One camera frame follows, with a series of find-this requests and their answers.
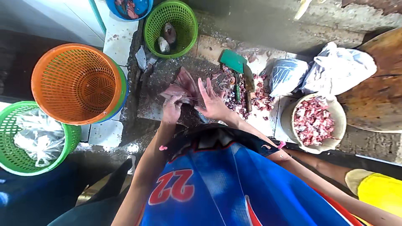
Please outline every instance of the blue bowl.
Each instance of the blue bowl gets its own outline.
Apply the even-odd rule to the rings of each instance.
[[[135,4],[134,12],[137,15],[140,15],[140,14],[143,14],[146,12],[142,17],[139,17],[138,19],[128,19],[128,18],[123,17],[116,8],[115,0],[106,0],[106,5],[107,5],[107,7],[109,7],[109,10],[114,15],[116,15],[117,17],[119,17],[122,20],[139,21],[139,20],[145,18],[150,13],[150,11],[152,10],[152,5],[154,4],[154,0],[133,0],[133,2]]]

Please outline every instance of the plastic bag inside basket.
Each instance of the plastic bag inside basket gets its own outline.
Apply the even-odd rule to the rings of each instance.
[[[40,109],[26,111],[16,117],[22,130],[14,136],[14,143],[36,160],[36,167],[45,167],[57,159],[64,148],[65,136],[60,122]]]

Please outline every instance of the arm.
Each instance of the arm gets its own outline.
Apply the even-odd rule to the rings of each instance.
[[[204,99],[206,109],[196,107],[196,110],[200,111],[206,117],[222,120],[232,128],[241,129],[248,133],[254,134],[268,143],[276,146],[269,138],[242,120],[237,113],[229,110],[226,107],[222,101],[223,95],[220,94],[218,96],[214,93],[209,78],[207,78],[207,90],[205,90],[203,87],[201,79],[198,80],[198,86]],[[317,174],[298,163],[290,155],[288,155],[284,149],[271,154],[267,158],[293,173],[309,186],[314,187],[333,198],[350,213],[366,220],[372,225],[402,225],[402,218],[350,197]]]
[[[180,98],[181,96],[173,96],[165,101],[160,127],[138,162],[128,193],[112,226],[137,226],[141,221],[152,186],[166,164],[166,158],[159,147],[166,145],[174,135],[181,107],[181,103],[175,102]]]
[[[309,164],[321,174],[338,181],[345,187],[348,187],[345,182],[345,176],[349,171],[352,170],[351,168],[331,164],[327,161],[315,157],[314,154],[309,154],[303,151],[296,151],[291,149],[286,149],[285,151],[293,157],[300,159],[304,163]]]

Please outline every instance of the orange plastic basket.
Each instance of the orange plastic basket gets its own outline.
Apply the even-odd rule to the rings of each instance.
[[[71,125],[100,121],[119,101],[117,66],[101,51],[70,43],[45,53],[32,73],[31,88],[39,107]]]

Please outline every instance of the white bowl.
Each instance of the white bowl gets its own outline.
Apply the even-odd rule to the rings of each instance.
[[[281,115],[281,124],[285,133],[289,136],[289,138],[297,143],[299,147],[307,152],[313,154],[319,154],[323,151],[328,151],[331,149],[335,149],[335,147],[342,140],[345,131],[346,131],[346,115],[345,111],[343,111],[342,106],[336,100],[335,96],[326,97],[328,103],[328,111],[331,113],[331,118],[334,120],[334,131],[332,132],[332,137],[324,139],[322,145],[308,145],[304,146],[303,142],[299,139],[297,132],[294,128],[294,115],[296,113],[297,106],[306,99],[310,99],[312,97],[321,97],[320,94],[312,93],[307,96],[302,97],[296,103],[292,103],[286,107]]]

